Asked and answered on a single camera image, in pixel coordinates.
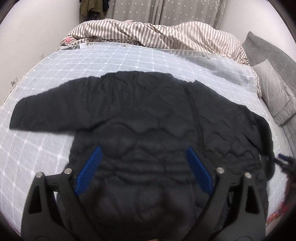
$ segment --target black jacket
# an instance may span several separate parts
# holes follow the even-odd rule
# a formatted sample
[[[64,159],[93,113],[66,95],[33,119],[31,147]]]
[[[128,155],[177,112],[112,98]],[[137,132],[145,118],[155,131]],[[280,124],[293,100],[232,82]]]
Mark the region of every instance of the black jacket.
[[[273,158],[267,122],[198,81],[143,72],[72,80],[20,100],[10,128],[76,131],[70,164],[101,147],[101,164],[79,197],[108,240],[183,238],[208,199],[186,161],[189,146],[215,167],[255,176],[267,215],[274,164],[259,159]]]

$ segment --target brown and white striped comforter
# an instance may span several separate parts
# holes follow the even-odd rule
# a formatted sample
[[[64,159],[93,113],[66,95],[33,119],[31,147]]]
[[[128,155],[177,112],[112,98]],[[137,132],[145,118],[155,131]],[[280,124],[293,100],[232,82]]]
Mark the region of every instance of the brown and white striped comforter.
[[[152,48],[195,50],[217,54],[249,66],[247,55],[234,35],[202,22],[164,26],[133,20],[92,20],[79,24],[60,45],[75,46],[84,42],[120,42]],[[255,71],[253,73],[257,80],[257,95],[261,98],[258,77]]]

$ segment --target wall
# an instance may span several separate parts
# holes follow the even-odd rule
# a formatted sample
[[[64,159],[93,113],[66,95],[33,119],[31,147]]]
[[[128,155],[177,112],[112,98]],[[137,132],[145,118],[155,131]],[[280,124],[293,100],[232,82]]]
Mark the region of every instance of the wall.
[[[79,0],[20,0],[0,25],[0,106],[11,81],[54,52],[79,24]]]
[[[227,0],[220,30],[244,42],[249,31],[282,49],[296,61],[296,43],[267,0]]]

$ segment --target metal screw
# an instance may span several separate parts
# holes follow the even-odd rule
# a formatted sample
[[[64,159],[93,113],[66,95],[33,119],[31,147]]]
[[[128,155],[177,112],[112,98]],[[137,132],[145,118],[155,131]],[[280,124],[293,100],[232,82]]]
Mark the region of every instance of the metal screw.
[[[37,178],[41,178],[43,176],[43,172],[37,172],[35,177]]]
[[[216,172],[218,172],[219,174],[223,174],[224,173],[224,169],[222,167],[218,167],[216,169]]]
[[[248,172],[246,172],[244,175],[246,176],[246,178],[251,178],[252,177],[251,173],[248,173]]]
[[[67,174],[67,175],[69,175],[69,174],[72,173],[72,169],[71,169],[71,168],[66,168],[66,169],[64,170],[64,173]]]

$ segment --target gray curtain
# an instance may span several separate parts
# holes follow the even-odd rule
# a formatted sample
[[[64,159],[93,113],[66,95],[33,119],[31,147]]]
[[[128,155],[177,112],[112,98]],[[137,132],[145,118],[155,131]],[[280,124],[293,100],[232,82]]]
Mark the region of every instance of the gray curtain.
[[[106,18],[177,25],[199,21],[219,29],[227,0],[111,0]]]

